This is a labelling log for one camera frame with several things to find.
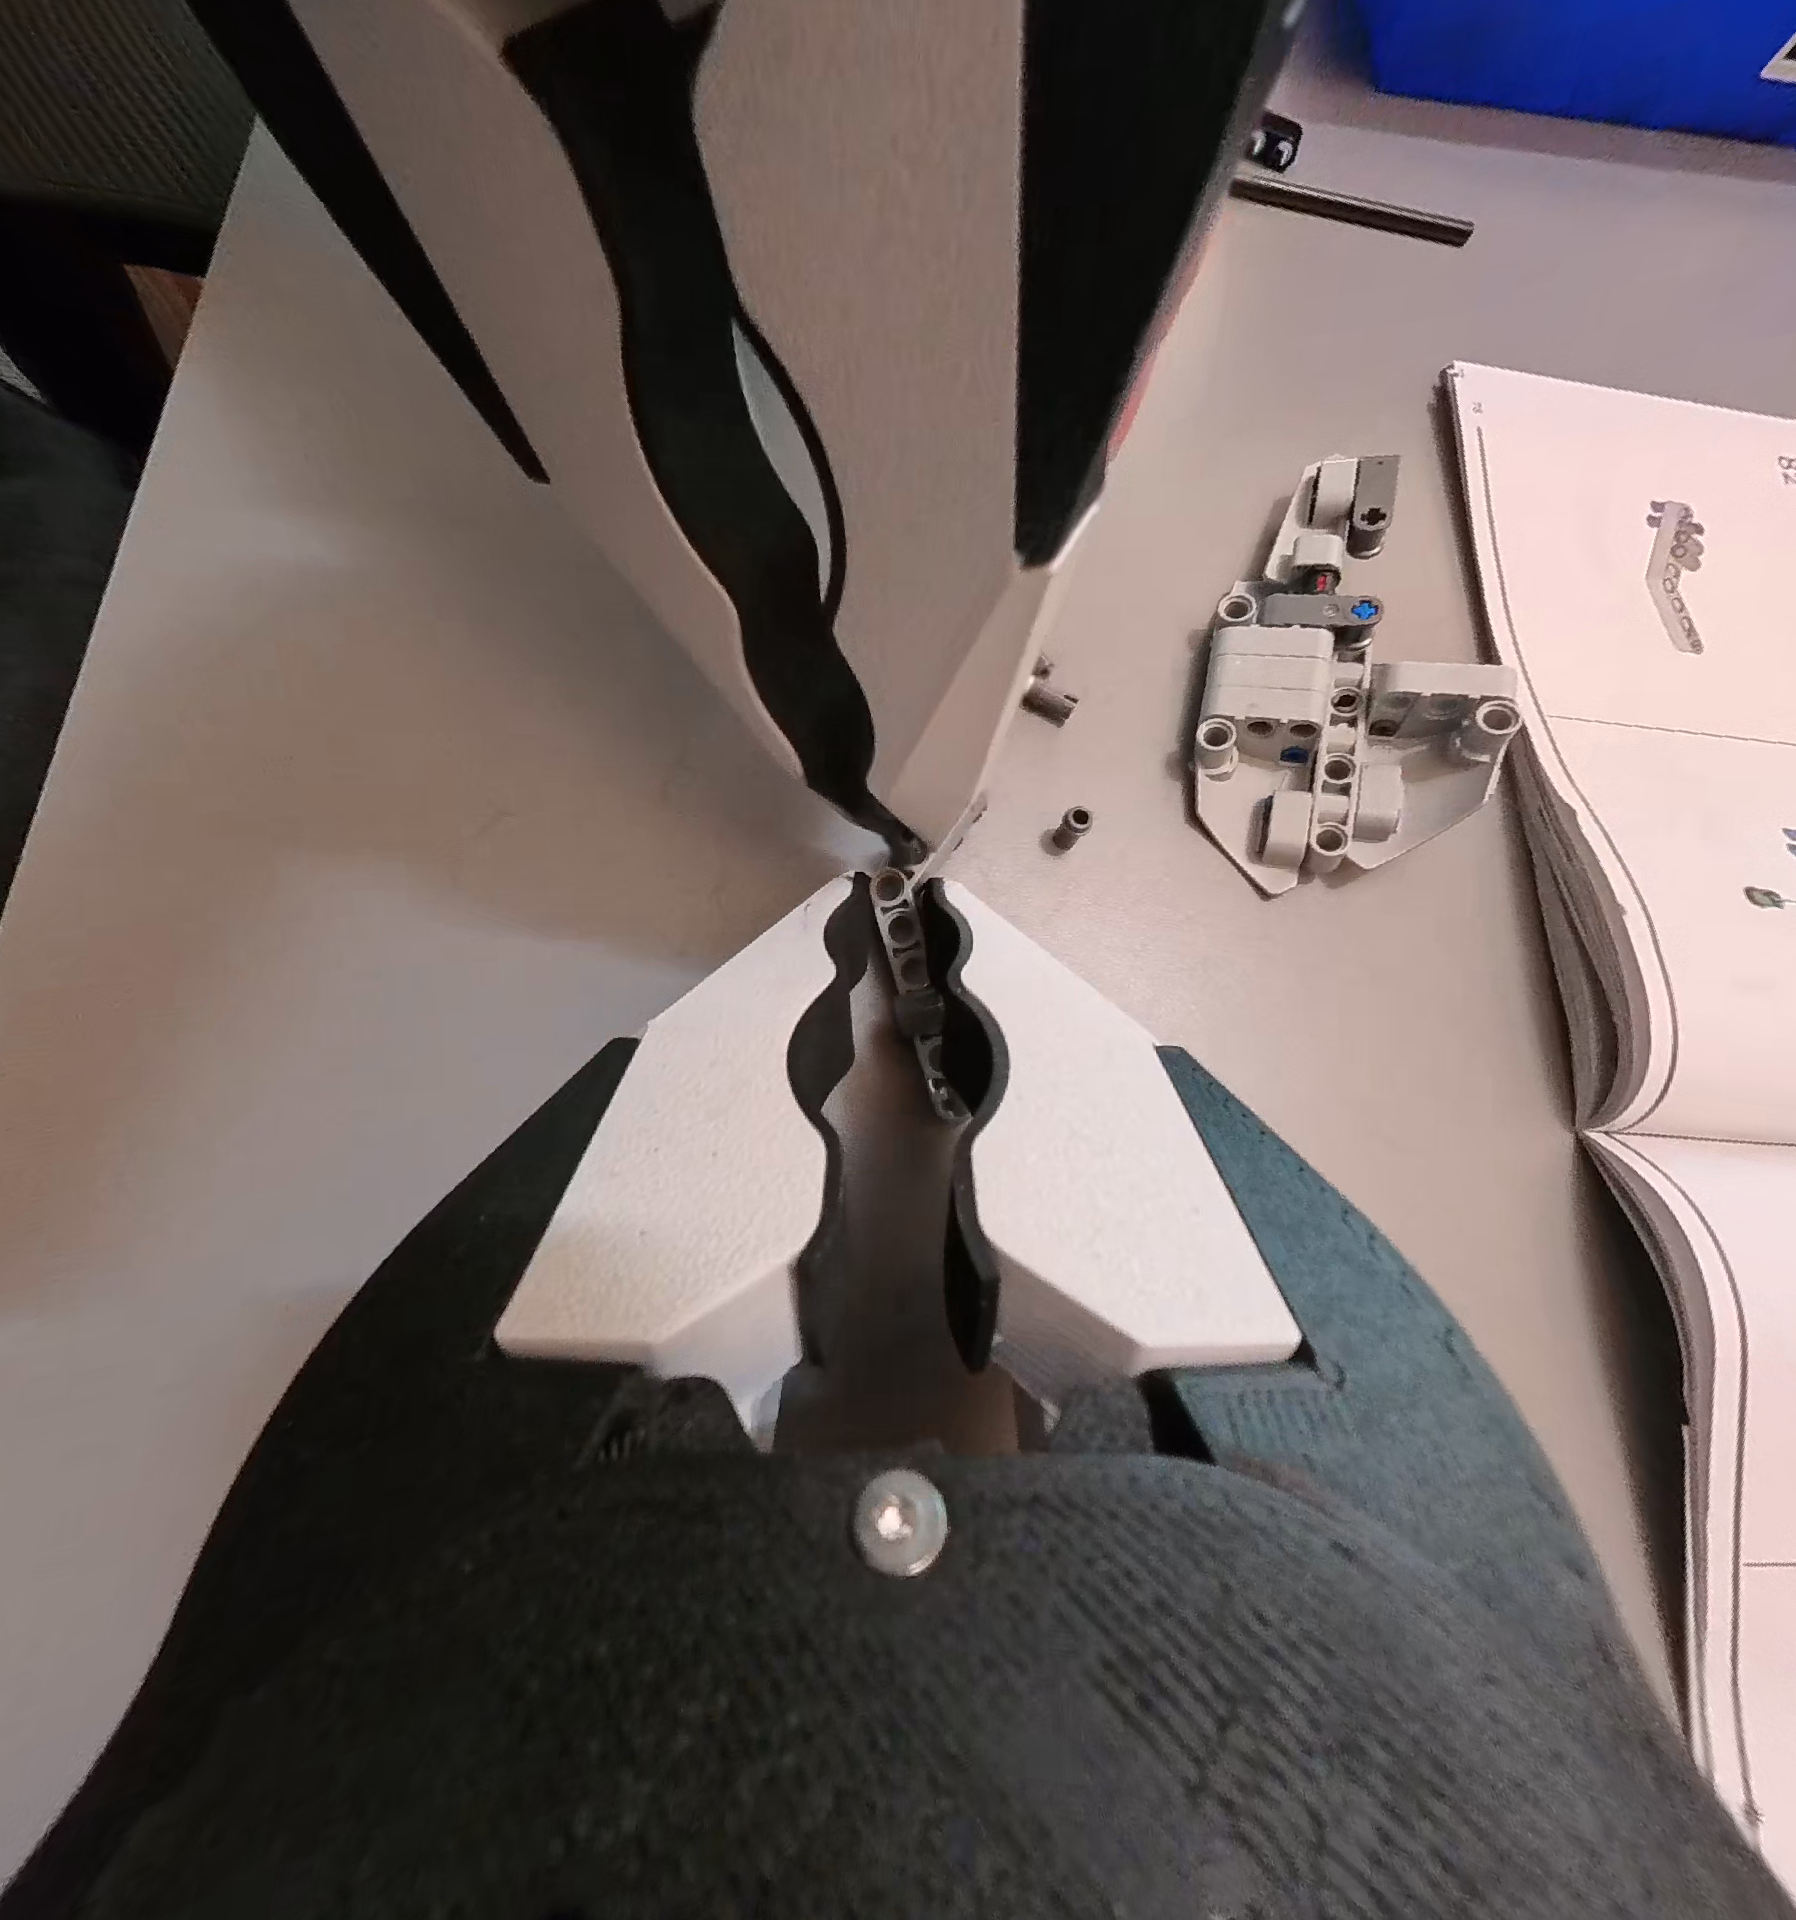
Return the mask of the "grey perforated brick beam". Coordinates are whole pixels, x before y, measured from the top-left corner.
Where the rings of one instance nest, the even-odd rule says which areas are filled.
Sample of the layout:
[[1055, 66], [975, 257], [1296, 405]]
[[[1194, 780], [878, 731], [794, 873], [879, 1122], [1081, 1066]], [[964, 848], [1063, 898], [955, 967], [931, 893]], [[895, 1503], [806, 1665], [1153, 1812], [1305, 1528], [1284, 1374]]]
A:
[[946, 1064], [950, 1014], [950, 931], [934, 881], [912, 867], [879, 866], [868, 901], [890, 982], [891, 1023], [909, 1049], [938, 1122], [960, 1128], [971, 1108]]

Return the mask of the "open instruction booklet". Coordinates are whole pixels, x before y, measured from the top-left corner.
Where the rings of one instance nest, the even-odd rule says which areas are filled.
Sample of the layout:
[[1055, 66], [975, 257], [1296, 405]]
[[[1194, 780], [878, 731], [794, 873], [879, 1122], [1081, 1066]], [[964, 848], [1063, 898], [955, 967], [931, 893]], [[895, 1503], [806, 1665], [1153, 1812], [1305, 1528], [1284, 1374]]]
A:
[[1796, 1901], [1796, 419], [1441, 385], [1578, 1136], [1678, 1328], [1688, 1739]]

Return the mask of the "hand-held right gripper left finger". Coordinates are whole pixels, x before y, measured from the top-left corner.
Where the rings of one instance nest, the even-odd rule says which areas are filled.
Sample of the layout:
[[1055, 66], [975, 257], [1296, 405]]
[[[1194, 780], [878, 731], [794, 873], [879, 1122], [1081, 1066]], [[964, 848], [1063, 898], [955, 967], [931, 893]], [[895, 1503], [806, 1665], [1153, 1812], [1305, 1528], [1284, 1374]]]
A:
[[645, 1023], [519, 1283], [510, 1358], [661, 1380], [779, 1380], [828, 1152], [792, 1090], [798, 1019], [838, 977], [835, 875]]

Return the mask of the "blue plastic box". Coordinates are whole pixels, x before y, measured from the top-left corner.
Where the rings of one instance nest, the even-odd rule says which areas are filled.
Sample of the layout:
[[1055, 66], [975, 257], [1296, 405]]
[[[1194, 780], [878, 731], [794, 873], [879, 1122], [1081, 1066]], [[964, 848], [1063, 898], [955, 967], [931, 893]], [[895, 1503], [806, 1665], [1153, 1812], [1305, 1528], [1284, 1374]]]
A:
[[1796, 150], [1796, 86], [1760, 75], [1796, 1], [1360, 1], [1396, 97]]

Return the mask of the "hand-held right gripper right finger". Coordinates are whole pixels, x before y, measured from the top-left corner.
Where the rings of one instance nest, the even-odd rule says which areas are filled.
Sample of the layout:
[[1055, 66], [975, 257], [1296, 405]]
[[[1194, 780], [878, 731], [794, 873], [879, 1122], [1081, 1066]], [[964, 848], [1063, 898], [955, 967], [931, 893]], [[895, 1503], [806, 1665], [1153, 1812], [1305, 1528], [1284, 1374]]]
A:
[[1015, 1380], [1274, 1365], [1301, 1331], [1150, 1029], [954, 880], [928, 884], [964, 1105], [943, 1227], [957, 1358]]

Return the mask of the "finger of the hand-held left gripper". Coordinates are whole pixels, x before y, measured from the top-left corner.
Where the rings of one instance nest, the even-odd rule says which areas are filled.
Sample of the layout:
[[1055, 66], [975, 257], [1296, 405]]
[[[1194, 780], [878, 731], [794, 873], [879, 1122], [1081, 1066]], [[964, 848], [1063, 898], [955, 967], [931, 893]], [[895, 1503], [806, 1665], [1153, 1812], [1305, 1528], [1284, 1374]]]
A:
[[957, 837], [1049, 617], [1018, 551], [1025, 6], [740, 1], [693, 120], [744, 308], [843, 525], [872, 791]]
[[891, 857], [832, 458], [696, 120], [723, 3], [296, 3], [554, 501], [765, 755]]

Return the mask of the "grey mesh chair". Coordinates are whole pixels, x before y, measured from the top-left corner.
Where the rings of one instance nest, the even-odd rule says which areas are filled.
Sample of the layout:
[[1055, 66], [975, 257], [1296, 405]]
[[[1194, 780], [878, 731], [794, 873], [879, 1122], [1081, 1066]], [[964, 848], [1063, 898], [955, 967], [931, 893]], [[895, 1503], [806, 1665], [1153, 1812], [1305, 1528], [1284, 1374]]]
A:
[[0, 1], [0, 196], [221, 215], [255, 112], [178, 1]]

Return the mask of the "grey brick assembly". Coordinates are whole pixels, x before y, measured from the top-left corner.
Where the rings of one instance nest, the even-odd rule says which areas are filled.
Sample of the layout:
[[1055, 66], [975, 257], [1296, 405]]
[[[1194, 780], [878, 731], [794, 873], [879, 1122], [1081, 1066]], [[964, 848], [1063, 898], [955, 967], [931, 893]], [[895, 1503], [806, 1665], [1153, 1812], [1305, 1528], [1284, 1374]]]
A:
[[1397, 482], [1392, 452], [1304, 468], [1257, 574], [1205, 630], [1190, 812], [1264, 899], [1457, 828], [1523, 731], [1503, 665], [1373, 657], [1383, 601], [1347, 571], [1383, 550]]

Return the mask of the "black brick axle rod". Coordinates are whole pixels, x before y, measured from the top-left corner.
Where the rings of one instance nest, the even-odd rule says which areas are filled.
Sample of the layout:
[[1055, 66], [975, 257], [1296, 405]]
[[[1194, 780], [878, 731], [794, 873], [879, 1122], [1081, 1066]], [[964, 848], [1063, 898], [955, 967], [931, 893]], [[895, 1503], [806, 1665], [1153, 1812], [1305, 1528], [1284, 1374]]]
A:
[[1472, 220], [1455, 214], [1341, 193], [1280, 174], [1238, 174], [1227, 185], [1227, 196], [1299, 218], [1383, 232], [1451, 249], [1463, 247], [1475, 232]]

